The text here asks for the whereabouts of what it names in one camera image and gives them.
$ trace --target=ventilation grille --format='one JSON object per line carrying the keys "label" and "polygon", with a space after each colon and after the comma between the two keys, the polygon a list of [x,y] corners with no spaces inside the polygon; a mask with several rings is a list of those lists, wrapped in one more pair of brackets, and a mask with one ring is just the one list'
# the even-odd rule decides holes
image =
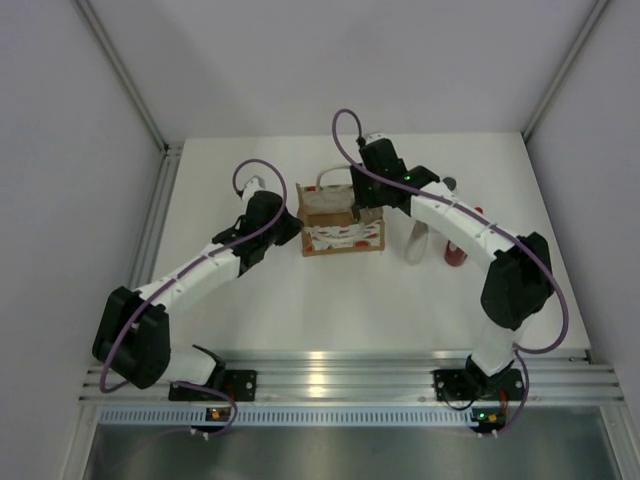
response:
{"label": "ventilation grille", "polygon": [[[192,425],[214,426],[207,420],[207,407],[104,407],[103,425]],[[455,412],[439,407],[239,407],[237,426],[465,426],[474,425],[471,410]]]}

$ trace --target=red bottle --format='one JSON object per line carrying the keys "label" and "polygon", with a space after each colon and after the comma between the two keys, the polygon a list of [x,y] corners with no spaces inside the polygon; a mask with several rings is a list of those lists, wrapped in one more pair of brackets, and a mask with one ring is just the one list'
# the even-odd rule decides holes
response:
{"label": "red bottle", "polygon": [[[482,209],[482,207],[476,207],[476,210],[484,214],[484,210]],[[452,267],[459,267],[467,259],[467,254],[464,253],[462,249],[457,247],[454,243],[448,241],[447,248],[445,248],[444,250],[444,259]]]}

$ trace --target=wall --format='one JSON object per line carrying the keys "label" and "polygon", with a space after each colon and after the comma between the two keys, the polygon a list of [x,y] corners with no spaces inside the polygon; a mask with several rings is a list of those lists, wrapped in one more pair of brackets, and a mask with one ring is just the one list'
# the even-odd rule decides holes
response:
{"label": "wall", "polygon": [[594,0],[95,0],[170,140],[514,131]]}
{"label": "wall", "polygon": [[3,2],[0,478],[56,478],[158,153],[71,2]]}
{"label": "wall", "polygon": [[640,2],[613,2],[529,151],[597,353],[640,426]]}

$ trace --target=white table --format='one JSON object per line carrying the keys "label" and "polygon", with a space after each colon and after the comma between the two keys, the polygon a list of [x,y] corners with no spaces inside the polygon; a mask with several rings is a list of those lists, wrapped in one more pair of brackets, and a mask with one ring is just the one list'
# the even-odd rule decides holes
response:
{"label": "white table", "polygon": [[[525,146],[518,133],[394,135],[409,168],[422,164],[458,180],[459,195],[516,232],[533,230],[549,242],[553,271],[571,313],[565,349],[589,348],[580,312]],[[353,136],[345,145],[357,155]],[[235,166],[246,158],[273,162],[290,191],[313,184],[316,173],[343,162],[329,136],[192,139],[184,147],[164,227],[154,277],[173,270],[229,227],[243,213],[231,188]],[[241,181],[258,173],[279,191],[275,176],[249,167]],[[333,172],[326,181],[347,181]],[[413,221],[399,210],[385,211],[384,252],[303,258],[301,240],[273,247],[265,260],[226,284],[182,318],[172,318],[175,341],[214,350],[441,351],[469,350],[484,312],[484,275],[471,261],[452,268],[443,259],[446,240],[431,232],[425,259],[409,266],[402,258]],[[542,347],[560,328],[553,296],[535,316],[522,344]]]}

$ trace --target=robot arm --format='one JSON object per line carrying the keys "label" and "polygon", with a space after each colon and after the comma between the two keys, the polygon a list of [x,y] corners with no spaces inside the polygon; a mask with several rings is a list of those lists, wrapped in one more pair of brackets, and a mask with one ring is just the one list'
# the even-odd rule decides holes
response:
{"label": "robot arm", "polygon": [[271,245],[284,245],[300,232],[302,222],[285,209],[272,227],[237,244],[238,239],[267,225],[281,207],[282,198],[264,190],[262,183],[254,177],[245,185],[241,192],[247,205],[245,215],[194,258],[135,291],[120,287],[111,293],[93,344],[96,359],[105,362],[133,312],[152,299],[118,348],[111,368],[138,388],[177,380],[219,388],[225,368],[222,359],[195,345],[173,345],[169,321],[179,320],[212,290],[243,275],[264,258]]}
{"label": "robot arm", "polygon": [[[553,288],[520,249],[494,234],[489,226],[454,208],[454,205],[460,205],[471,209],[440,182],[436,174],[424,167],[407,170],[389,139],[375,135],[360,140],[359,146],[367,170],[430,196],[448,199],[452,205],[382,184],[352,166],[356,210],[381,206],[400,208],[445,235],[487,274],[481,297],[487,317],[465,369],[465,378],[473,384],[475,395],[482,397],[509,371],[514,358],[514,341],[526,327],[523,322],[544,306]],[[518,239],[550,268],[549,249],[542,236],[534,232],[527,237],[518,236]]]}

